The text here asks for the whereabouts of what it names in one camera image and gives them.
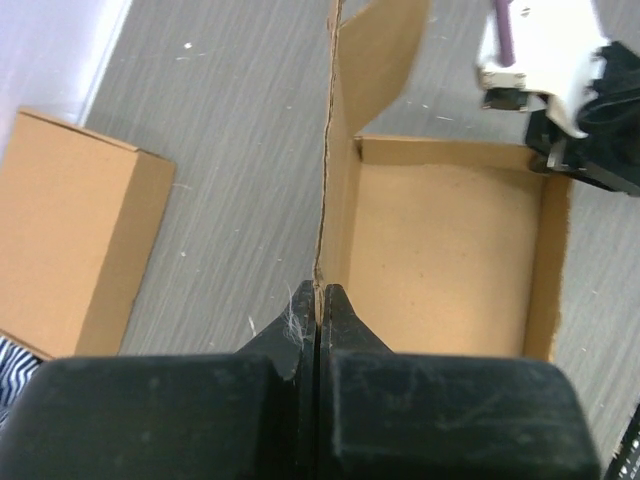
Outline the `brown cardboard blanks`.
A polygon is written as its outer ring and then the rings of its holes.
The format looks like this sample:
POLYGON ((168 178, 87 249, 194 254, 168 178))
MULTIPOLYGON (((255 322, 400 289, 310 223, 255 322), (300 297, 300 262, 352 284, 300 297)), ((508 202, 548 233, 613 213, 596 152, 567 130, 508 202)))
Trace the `brown cardboard blanks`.
POLYGON ((571 181, 523 146, 364 128, 401 93, 426 1, 329 9, 330 77, 313 279, 343 286, 398 352, 553 357, 571 181))

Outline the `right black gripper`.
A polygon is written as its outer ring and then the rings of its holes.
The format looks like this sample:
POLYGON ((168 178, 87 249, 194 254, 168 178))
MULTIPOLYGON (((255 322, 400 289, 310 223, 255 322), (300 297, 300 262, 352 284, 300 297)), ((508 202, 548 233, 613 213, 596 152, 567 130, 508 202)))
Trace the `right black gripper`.
POLYGON ((533 112, 525 145, 536 153, 529 169, 561 174, 608 192, 639 194, 639 55, 619 41, 601 48, 603 77, 587 91, 595 98, 578 110, 577 139, 542 110, 533 112))

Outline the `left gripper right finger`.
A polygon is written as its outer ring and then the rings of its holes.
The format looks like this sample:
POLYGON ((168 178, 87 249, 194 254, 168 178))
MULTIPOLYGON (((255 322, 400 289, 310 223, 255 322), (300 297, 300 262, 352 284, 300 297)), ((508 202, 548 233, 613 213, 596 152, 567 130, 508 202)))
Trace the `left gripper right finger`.
POLYGON ((392 352, 344 289, 319 329, 321 479, 596 479, 600 461, 573 386, 527 358, 392 352))

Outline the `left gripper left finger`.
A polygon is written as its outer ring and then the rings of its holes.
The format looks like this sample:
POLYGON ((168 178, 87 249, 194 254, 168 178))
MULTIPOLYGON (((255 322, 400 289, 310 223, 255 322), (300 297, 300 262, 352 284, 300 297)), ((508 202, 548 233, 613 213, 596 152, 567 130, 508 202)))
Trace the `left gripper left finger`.
POLYGON ((1 436, 5 479, 308 479, 314 289, 228 354, 41 366, 1 436))

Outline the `brown cardboard box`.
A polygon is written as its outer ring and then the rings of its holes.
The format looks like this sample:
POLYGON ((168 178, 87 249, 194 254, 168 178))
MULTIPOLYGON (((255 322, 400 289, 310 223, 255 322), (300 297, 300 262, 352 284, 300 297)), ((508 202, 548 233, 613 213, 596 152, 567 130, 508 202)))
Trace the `brown cardboard box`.
POLYGON ((1 332, 43 360, 121 346, 174 163, 38 111, 1 163, 1 332))

